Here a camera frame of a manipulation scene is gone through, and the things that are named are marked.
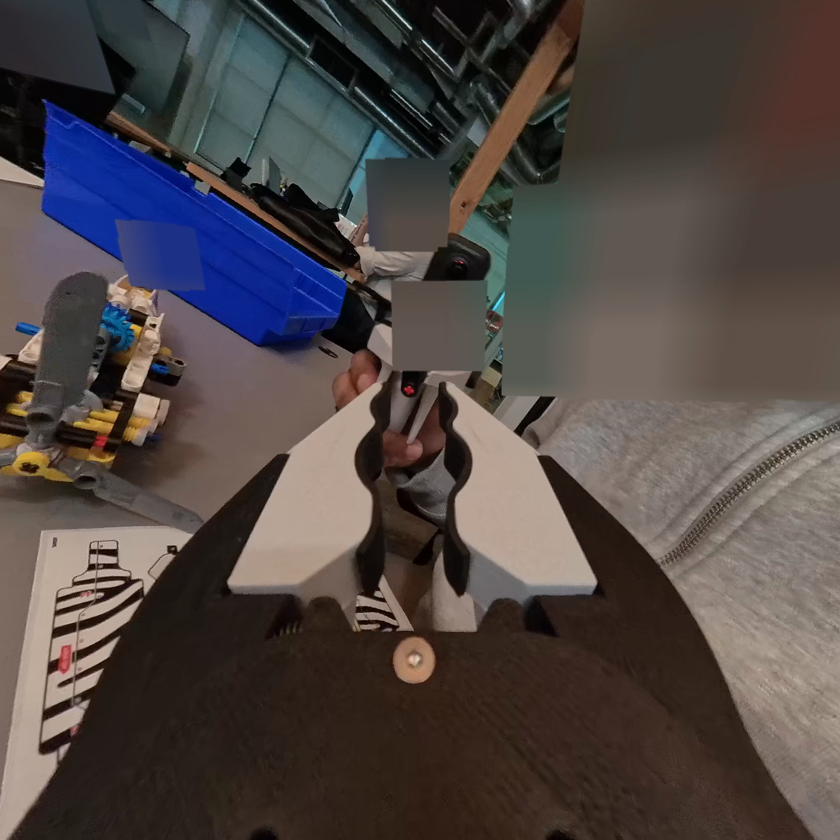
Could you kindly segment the wooden post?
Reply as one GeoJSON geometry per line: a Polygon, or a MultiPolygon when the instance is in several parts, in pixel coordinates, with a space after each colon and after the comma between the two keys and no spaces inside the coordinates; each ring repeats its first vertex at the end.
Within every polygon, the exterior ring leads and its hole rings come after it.
{"type": "Polygon", "coordinates": [[[448,231],[459,234],[581,34],[583,1],[565,2],[494,118],[449,204],[448,231]]]}

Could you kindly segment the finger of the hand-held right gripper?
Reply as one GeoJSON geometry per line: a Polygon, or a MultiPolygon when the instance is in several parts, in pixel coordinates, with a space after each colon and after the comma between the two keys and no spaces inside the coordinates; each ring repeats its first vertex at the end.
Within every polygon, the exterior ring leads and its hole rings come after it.
{"type": "Polygon", "coordinates": [[[418,393],[418,402],[413,411],[412,422],[406,431],[407,443],[417,438],[427,416],[438,398],[439,386],[444,383],[456,385],[461,391],[471,394],[481,377],[481,371],[431,371],[426,375],[418,393]]]}
{"type": "Polygon", "coordinates": [[[390,398],[390,413],[387,430],[404,434],[404,428],[412,412],[412,398],[403,393],[403,372],[393,365],[393,330],[386,323],[376,323],[371,331],[367,349],[373,353],[379,364],[377,381],[390,398]]]}

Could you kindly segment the lego airplane model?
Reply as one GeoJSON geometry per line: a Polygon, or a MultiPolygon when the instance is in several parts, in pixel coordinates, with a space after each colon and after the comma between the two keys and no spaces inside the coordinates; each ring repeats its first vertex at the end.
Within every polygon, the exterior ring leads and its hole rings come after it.
{"type": "Polygon", "coordinates": [[[113,472],[125,447],[148,447],[185,363],[164,346],[158,292],[90,272],[62,279],[25,346],[1,359],[2,476],[86,490],[159,525],[194,533],[195,513],[113,472]]]}

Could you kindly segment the black bag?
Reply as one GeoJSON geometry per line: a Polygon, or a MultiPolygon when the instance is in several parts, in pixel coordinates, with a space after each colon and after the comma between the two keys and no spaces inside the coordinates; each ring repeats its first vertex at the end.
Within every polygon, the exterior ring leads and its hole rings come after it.
{"type": "Polygon", "coordinates": [[[338,228],[337,208],[318,205],[296,183],[287,184],[281,193],[259,183],[253,183],[248,189],[260,209],[342,266],[353,267],[359,262],[357,249],[338,228]]]}

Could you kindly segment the person's right hand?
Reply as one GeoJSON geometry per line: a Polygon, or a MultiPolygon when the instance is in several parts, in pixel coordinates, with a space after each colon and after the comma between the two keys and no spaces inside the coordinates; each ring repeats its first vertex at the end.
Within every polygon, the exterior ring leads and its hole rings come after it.
{"type": "MultiPolygon", "coordinates": [[[[339,374],[332,382],[332,398],[336,409],[350,404],[361,393],[375,383],[381,363],[368,350],[354,353],[347,371],[339,374]]],[[[445,447],[445,432],[438,415],[438,402],[426,416],[412,443],[406,436],[385,430],[382,436],[384,467],[401,469],[415,475],[433,464],[445,447]]]]}

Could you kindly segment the person's right forearm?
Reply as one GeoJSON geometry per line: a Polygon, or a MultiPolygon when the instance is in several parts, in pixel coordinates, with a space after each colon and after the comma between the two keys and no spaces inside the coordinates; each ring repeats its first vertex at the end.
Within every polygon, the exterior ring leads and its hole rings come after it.
{"type": "Polygon", "coordinates": [[[434,458],[424,458],[422,464],[393,468],[387,474],[397,496],[406,501],[417,516],[437,527],[444,525],[455,478],[446,468],[443,450],[434,458]]]}

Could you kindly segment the zebra striped sticker sheet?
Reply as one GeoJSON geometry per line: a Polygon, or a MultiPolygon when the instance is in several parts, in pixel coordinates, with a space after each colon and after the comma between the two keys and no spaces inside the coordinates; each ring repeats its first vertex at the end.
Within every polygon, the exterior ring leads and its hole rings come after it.
{"type": "Polygon", "coordinates": [[[77,734],[125,624],[191,536],[165,527],[40,533],[2,788],[2,834],[77,734]]]}

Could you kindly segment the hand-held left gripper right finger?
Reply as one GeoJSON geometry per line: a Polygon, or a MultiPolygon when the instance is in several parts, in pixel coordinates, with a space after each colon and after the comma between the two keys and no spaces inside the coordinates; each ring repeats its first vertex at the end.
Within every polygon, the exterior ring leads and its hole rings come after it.
{"type": "Polygon", "coordinates": [[[446,435],[444,572],[457,595],[486,610],[497,600],[592,595],[595,574],[542,458],[456,385],[439,387],[446,435]]]}

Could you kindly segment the wooden workbench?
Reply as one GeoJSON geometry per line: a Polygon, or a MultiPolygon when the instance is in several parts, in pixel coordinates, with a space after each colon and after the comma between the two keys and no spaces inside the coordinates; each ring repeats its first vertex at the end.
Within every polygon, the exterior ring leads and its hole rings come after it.
{"type": "Polygon", "coordinates": [[[170,158],[183,163],[186,172],[198,183],[207,186],[212,192],[223,197],[226,202],[236,206],[242,213],[252,216],[254,219],[258,219],[263,226],[271,228],[276,235],[294,243],[295,246],[304,253],[309,254],[316,260],[320,260],[331,270],[335,270],[341,275],[345,275],[349,278],[348,282],[350,284],[366,284],[366,279],[360,270],[352,266],[345,266],[341,264],[338,260],[325,253],[320,247],[316,246],[316,244],[306,240],[296,231],[284,225],[280,220],[271,216],[269,213],[266,213],[254,200],[243,193],[236,191],[222,178],[195,163],[187,155],[178,152],[165,143],[157,140],[153,135],[138,128],[131,123],[131,121],[117,114],[115,111],[110,111],[108,113],[105,118],[105,123],[109,126],[110,130],[121,135],[128,136],[131,140],[138,141],[143,145],[148,145],[156,152],[167,155],[170,158]]]}

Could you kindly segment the blue plastic bin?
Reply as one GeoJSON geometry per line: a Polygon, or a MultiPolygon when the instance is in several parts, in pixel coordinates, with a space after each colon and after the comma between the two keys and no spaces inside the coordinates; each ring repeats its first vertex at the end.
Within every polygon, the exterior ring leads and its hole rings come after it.
{"type": "Polygon", "coordinates": [[[255,345],[330,329],[344,280],[190,176],[45,101],[45,215],[121,259],[118,222],[191,228],[203,289],[177,295],[255,345]]]}

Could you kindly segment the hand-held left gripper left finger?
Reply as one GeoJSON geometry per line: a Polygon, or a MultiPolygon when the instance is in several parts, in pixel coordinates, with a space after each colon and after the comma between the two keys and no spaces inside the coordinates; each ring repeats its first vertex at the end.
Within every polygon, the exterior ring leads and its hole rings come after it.
{"type": "Polygon", "coordinates": [[[390,404],[390,389],[374,384],[290,450],[227,579],[232,593],[355,603],[377,591],[390,404]]]}

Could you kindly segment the person's grey zip hoodie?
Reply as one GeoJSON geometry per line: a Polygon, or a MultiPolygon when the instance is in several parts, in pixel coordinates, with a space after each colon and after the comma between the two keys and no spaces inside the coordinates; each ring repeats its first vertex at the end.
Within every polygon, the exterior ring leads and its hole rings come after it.
{"type": "Polygon", "coordinates": [[[839,835],[836,402],[553,401],[523,439],[660,564],[815,838],[839,835]]]}

